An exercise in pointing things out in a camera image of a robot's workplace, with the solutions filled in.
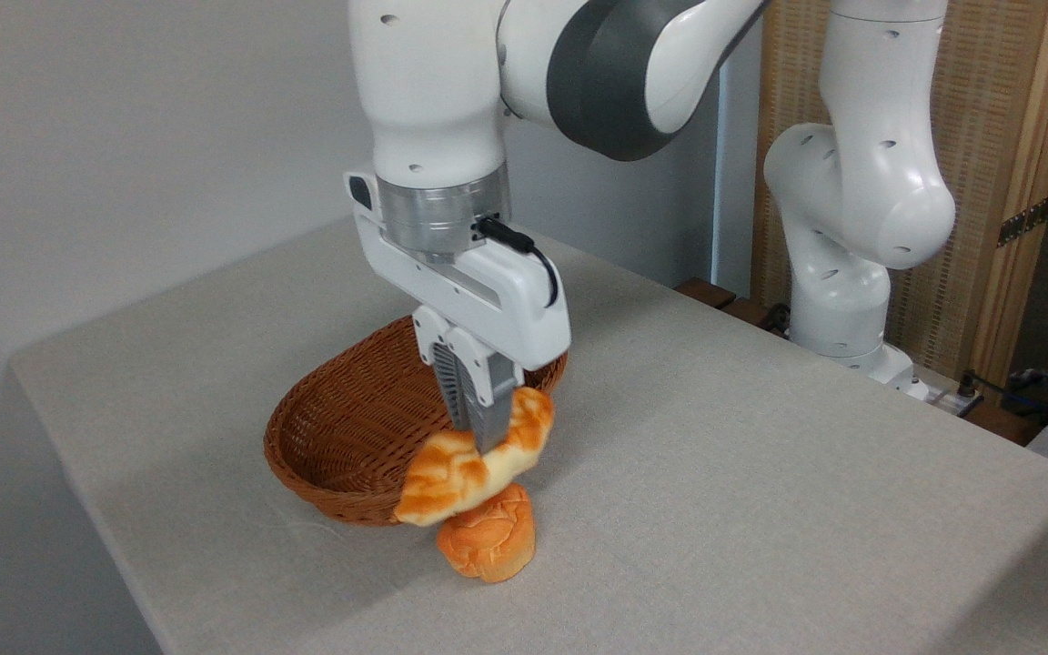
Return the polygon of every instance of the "black cable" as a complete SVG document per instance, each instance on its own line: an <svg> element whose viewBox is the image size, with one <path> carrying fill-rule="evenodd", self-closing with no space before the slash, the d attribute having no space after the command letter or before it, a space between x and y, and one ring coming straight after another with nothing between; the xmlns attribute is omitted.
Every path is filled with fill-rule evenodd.
<svg viewBox="0 0 1048 655"><path fill-rule="evenodd" d="M561 292L561 283L556 282L556 269L552 266L552 262L548 261L548 258L544 257L544 253L541 253L541 248L532 245L532 254L540 259L541 264L544 265L544 269L548 270L548 287L552 289L552 292L548 294L548 304L544 306L544 309L556 304L556 296Z"/></svg>
<svg viewBox="0 0 1048 655"><path fill-rule="evenodd" d="M1017 373L1010 373L1007 381L1007 389L1010 391L1027 390L1032 386L1048 383L1048 370L1025 369Z"/></svg>
<svg viewBox="0 0 1048 655"><path fill-rule="evenodd" d="M548 289L550 291L548 294L548 304L544 307L548 309L556 304L556 299L561 298L561 282L556 279L555 266L552 266L552 262L544 257L541 248L536 247L536 241L531 237L501 223L500 215L485 216L475 223L475 227L479 230L479 235L483 235L487 239L507 245L508 248L520 254L525 254L525 256L528 254L536 256L541 261L541 264L544 265L546 272L548 272Z"/></svg>
<svg viewBox="0 0 1048 655"><path fill-rule="evenodd" d="M978 376L977 373L973 372L973 370L965 370L964 374L965 376L973 377L974 380L977 380L982 385L989 387L989 389L997 391L997 393L1002 394L1003 396L1013 398L1014 401L1017 402L1021 402L1022 405L1027 405L1030 407L1035 407L1038 408L1038 410L1048 411L1048 402L1040 402L1035 401L1035 399L1032 398L1020 396L1019 394L1013 393L1013 391L1003 389L1003 387L995 385L994 383L986 380L986 378L984 377Z"/></svg>

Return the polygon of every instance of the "table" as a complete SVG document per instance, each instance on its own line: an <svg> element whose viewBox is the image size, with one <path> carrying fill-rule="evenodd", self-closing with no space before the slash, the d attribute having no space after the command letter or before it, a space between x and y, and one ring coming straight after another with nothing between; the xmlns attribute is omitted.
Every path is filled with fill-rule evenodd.
<svg viewBox="0 0 1048 655"><path fill-rule="evenodd" d="M500 585L265 464L288 387L413 309L348 221L13 357L165 652L1048 652L1048 460L541 244L573 348Z"/></svg>

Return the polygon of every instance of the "wicker basket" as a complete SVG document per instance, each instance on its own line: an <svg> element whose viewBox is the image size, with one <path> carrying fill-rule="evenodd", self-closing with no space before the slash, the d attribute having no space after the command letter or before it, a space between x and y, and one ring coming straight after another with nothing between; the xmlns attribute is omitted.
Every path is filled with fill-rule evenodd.
<svg viewBox="0 0 1048 655"><path fill-rule="evenodd" d="M552 390L567 357L526 373L525 383ZM265 428L265 460L326 517L391 526L411 458L433 432L451 428L408 315L293 386Z"/></svg>

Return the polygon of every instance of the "bread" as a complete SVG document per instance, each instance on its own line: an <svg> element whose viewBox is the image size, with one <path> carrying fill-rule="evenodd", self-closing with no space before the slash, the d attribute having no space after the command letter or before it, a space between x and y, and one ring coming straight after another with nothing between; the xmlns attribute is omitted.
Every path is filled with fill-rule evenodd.
<svg viewBox="0 0 1048 655"><path fill-rule="evenodd" d="M521 387L503 442L479 455L468 431L442 431L425 440L408 467L395 518L430 526L481 505L540 459L553 420L552 398Z"/></svg>
<svg viewBox="0 0 1048 655"><path fill-rule="evenodd" d="M436 546L455 571L500 583L521 572L536 554L532 502L521 485L444 521Z"/></svg>

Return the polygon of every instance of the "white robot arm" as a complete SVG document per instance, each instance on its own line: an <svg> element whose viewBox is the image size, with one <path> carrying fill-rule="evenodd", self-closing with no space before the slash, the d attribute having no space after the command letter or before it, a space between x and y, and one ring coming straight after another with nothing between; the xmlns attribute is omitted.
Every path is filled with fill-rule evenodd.
<svg viewBox="0 0 1048 655"><path fill-rule="evenodd" d="M616 160L669 144L765 0L350 0L374 171L346 175L371 266L423 303L419 352L486 451L521 369L569 347L555 268L506 227L503 129Z"/></svg>
<svg viewBox="0 0 1048 655"><path fill-rule="evenodd" d="M885 344L887 268L922 264L953 230L929 119L945 5L833 0L820 71L833 127L787 129L762 167L790 255L790 340L920 397Z"/></svg>

